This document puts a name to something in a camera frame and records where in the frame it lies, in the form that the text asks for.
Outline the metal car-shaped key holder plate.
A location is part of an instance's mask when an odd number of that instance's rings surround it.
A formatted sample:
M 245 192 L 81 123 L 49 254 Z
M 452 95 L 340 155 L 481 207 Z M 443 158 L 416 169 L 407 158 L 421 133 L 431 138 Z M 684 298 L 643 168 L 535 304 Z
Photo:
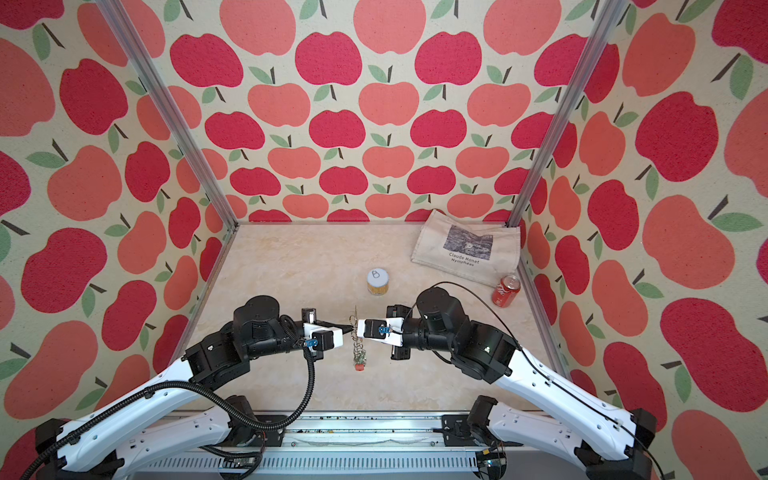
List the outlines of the metal car-shaped key holder plate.
M 358 335 L 358 313 L 357 308 L 354 308 L 353 314 L 349 317 L 350 324 L 352 326 L 351 338 L 353 341 L 353 362 L 355 370 L 362 372 L 365 370 L 367 363 L 366 350 L 363 345 L 363 341 Z

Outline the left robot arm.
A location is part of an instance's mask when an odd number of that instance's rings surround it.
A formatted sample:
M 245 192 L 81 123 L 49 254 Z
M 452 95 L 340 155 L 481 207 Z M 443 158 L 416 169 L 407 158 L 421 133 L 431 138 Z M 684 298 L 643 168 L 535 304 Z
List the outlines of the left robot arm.
M 35 430 L 38 456 L 24 479 L 122 479 L 156 459 L 188 448 L 212 450 L 235 431 L 266 435 L 304 413 L 316 384 L 316 363 L 340 348 L 350 324 L 300 320 L 281 313 L 277 299 L 258 295 L 235 309 L 232 321 L 189 347 L 181 358 L 131 392 L 79 419 L 51 419 Z M 253 415 L 247 401 L 224 399 L 219 388 L 246 375 L 253 361 L 301 353 L 307 385 L 299 405 L 278 421 Z

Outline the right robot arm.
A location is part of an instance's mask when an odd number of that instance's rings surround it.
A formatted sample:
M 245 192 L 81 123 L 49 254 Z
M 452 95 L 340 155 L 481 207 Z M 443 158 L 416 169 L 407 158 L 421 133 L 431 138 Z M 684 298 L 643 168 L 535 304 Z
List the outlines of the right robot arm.
M 412 350 L 445 352 L 464 375 L 511 392 L 540 408 L 526 413 L 486 395 L 468 415 L 471 435 L 501 448 L 520 443 L 558 457 L 590 479 L 661 479 L 650 451 L 657 420 L 643 409 L 607 403 L 545 366 L 508 330 L 471 319 L 443 283 L 422 291 L 412 306 L 391 305 L 383 319 L 356 330 L 392 348 L 392 359 Z

